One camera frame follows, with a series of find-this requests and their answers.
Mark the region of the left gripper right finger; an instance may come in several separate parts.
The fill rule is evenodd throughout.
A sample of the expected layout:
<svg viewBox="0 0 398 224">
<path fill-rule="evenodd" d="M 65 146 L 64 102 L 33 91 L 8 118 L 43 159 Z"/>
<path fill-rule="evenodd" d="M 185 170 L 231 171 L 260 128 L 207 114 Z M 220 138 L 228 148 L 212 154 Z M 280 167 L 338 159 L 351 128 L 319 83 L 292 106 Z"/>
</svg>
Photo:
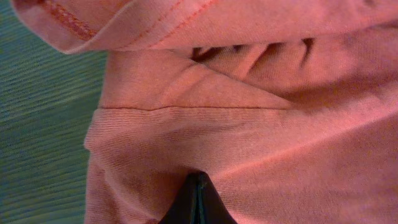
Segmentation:
<svg viewBox="0 0 398 224">
<path fill-rule="evenodd" d="M 197 223 L 237 224 L 226 209 L 208 174 L 198 173 L 197 182 Z"/>
</svg>

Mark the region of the orange t-shirt white print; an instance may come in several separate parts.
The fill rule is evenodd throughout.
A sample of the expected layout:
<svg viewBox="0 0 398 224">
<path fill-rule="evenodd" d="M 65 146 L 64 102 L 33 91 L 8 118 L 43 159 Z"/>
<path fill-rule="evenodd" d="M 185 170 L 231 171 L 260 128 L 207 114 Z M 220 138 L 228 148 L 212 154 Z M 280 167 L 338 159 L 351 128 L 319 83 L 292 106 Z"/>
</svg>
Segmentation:
<svg viewBox="0 0 398 224">
<path fill-rule="evenodd" d="M 397 2 L 13 1 L 106 50 L 86 223 L 154 223 L 190 172 L 238 223 L 397 222 Z"/>
</svg>

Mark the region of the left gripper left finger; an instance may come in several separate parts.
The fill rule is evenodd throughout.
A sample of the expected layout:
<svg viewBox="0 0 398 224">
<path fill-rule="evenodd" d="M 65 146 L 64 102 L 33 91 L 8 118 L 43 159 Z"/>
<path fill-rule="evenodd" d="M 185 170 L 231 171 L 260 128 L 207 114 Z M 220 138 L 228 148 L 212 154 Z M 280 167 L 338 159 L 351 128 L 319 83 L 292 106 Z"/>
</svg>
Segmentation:
<svg viewBox="0 0 398 224">
<path fill-rule="evenodd" d="M 199 173 L 188 174 L 159 224 L 199 224 Z"/>
</svg>

